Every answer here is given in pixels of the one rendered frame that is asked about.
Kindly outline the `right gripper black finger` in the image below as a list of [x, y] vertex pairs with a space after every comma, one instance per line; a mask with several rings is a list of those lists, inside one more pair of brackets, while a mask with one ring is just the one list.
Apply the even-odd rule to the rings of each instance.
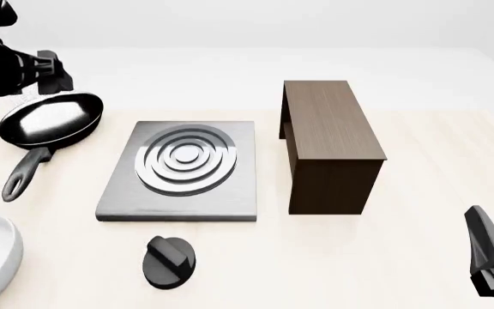
[[471, 248], [470, 272], [494, 269], [494, 223], [479, 205], [464, 214]]

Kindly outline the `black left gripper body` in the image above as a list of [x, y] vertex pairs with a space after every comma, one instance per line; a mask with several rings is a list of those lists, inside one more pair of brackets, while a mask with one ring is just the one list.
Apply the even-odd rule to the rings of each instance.
[[50, 58], [54, 67], [54, 74], [39, 79], [39, 94], [58, 94], [59, 92], [72, 91], [74, 89], [72, 77], [64, 69], [63, 63], [58, 59], [54, 51], [37, 51], [37, 56], [39, 58]]

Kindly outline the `flat grey stove plate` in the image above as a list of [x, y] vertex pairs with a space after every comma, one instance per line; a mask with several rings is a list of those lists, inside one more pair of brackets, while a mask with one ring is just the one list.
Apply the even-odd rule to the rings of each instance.
[[251, 121], [139, 121], [98, 202], [98, 221], [255, 221]]

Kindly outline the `round black stove knob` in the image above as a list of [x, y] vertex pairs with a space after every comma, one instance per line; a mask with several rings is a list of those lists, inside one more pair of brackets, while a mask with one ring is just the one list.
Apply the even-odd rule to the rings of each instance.
[[196, 269], [193, 246], [180, 238], [155, 236], [147, 243], [142, 272], [147, 282], [160, 290], [171, 290], [186, 283]]

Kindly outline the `black frying pan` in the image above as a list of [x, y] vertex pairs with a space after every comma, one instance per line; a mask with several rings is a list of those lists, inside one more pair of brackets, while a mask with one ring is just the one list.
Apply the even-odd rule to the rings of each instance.
[[103, 111], [100, 97], [74, 93], [27, 102], [8, 112], [0, 121], [0, 137], [27, 153], [3, 186], [4, 202], [10, 203], [22, 195], [39, 164], [50, 161], [57, 150], [93, 133]]

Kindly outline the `dark brown wooden shelf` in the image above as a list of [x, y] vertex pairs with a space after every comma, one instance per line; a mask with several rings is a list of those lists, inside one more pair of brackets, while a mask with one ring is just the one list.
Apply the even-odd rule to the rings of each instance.
[[360, 215], [387, 160], [348, 82], [286, 81], [279, 139], [292, 215]]

